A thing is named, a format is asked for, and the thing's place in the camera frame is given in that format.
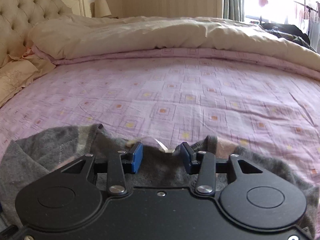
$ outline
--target triangular cutout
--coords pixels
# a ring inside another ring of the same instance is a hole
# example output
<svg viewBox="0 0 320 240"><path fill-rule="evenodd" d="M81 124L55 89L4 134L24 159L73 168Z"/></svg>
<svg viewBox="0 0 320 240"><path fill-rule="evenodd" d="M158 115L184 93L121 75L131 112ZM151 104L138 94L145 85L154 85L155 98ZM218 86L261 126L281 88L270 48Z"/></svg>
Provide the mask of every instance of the triangular cutout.
<svg viewBox="0 0 320 240"><path fill-rule="evenodd" d="M258 168L252 166L251 164L247 163L244 160L239 160L238 163L242 173L244 174L262 173L262 171L260 171Z"/></svg>
<svg viewBox="0 0 320 240"><path fill-rule="evenodd" d="M85 160L80 160L79 162L66 168L62 173L80 174L84 164L85 164Z"/></svg>

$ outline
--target silver screw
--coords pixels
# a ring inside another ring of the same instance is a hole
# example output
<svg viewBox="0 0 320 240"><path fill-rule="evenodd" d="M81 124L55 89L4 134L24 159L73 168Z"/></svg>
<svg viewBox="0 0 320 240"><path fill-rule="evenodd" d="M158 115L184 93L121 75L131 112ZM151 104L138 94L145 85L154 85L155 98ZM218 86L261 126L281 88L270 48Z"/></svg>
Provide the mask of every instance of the silver screw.
<svg viewBox="0 0 320 240"><path fill-rule="evenodd" d="M200 185L197 187L197 191L202 194L209 194L213 191L213 188L208 185Z"/></svg>
<svg viewBox="0 0 320 240"><path fill-rule="evenodd" d="M158 195L159 197L164 197L164 196L166 195L166 193L163 192L163 191L159 191L159 192L157 193L157 195Z"/></svg>
<svg viewBox="0 0 320 240"><path fill-rule="evenodd" d="M110 192L112 192L114 194L120 194L125 191L125 188L120 185L113 185L109 188L109 190L110 190Z"/></svg>

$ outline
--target headboard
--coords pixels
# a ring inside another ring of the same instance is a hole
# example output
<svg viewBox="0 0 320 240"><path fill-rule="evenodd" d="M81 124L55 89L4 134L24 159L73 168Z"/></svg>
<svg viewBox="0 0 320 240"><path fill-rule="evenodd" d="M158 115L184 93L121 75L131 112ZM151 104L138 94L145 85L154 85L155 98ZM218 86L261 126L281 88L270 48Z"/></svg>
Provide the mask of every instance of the headboard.
<svg viewBox="0 0 320 240"><path fill-rule="evenodd" d="M37 23L74 13L91 17L88 0L0 0L0 66L7 54L21 57Z"/></svg>

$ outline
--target patterned bed sheet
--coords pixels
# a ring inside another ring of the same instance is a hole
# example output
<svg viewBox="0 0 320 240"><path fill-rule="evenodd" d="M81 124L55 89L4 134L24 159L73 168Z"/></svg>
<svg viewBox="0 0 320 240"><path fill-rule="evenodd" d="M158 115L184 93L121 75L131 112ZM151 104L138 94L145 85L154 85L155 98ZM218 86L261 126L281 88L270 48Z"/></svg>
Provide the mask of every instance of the patterned bed sheet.
<svg viewBox="0 0 320 240"><path fill-rule="evenodd" d="M5 104L0 159L12 139L50 127L102 123L115 137L150 136L168 148L217 135L284 159L320 185L320 82L306 77L320 80L320 73L272 57L215 49L101 58L58 66Z"/></svg>

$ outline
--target curtain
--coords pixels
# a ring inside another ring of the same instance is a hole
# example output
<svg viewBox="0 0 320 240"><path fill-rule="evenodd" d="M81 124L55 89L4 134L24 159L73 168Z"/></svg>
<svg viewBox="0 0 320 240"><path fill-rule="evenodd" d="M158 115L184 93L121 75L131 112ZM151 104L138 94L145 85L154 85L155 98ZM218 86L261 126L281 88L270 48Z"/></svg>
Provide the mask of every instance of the curtain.
<svg viewBox="0 0 320 240"><path fill-rule="evenodd" d="M244 0L224 0L223 17L235 21L244 21Z"/></svg>

